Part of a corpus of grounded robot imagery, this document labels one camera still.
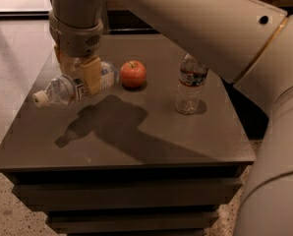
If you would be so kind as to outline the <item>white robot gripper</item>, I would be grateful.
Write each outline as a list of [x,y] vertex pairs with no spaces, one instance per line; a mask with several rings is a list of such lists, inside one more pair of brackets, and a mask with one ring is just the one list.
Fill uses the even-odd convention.
[[98,49],[103,33],[103,23],[98,20],[92,28],[80,29],[60,22],[53,12],[49,13],[49,31],[54,39],[54,52],[61,73],[74,79],[84,79],[91,95],[98,94],[101,81],[101,61],[98,56],[81,64],[78,57],[87,56]]

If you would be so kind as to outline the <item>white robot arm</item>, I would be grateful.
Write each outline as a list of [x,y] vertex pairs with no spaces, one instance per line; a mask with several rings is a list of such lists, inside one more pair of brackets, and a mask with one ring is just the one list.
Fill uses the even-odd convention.
[[[105,0],[51,0],[60,61],[90,59]],[[293,236],[293,15],[259,0],[117,0],[187,51],[181,79],[213,71],[268,117],[234,236]]]

